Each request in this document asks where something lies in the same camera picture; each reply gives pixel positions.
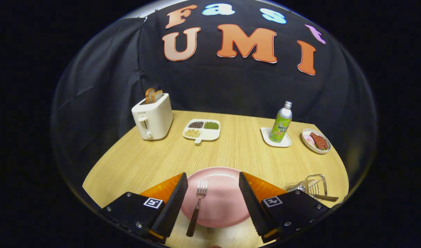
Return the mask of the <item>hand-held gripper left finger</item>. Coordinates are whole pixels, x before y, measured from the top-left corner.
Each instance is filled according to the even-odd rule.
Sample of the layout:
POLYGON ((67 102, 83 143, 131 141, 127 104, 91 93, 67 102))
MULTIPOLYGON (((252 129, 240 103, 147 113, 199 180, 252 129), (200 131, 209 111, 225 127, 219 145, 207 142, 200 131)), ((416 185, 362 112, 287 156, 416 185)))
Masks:
POLYGON ((180 173, 142 193, 123 193, 101 213, 141 238, 164 244, 176 223, 187 188, 187 174, 180 173))

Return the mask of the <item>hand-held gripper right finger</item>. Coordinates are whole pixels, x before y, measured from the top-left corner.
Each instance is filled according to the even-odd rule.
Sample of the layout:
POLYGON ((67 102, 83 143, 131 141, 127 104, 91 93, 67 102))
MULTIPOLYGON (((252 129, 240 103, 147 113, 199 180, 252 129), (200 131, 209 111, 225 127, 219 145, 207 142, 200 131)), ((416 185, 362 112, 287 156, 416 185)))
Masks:
POLYGON ((246 172, 239 173, 238 184, 264 243, 289 239, 313 226, 330 210, 302 190, 288 192, 246 172))

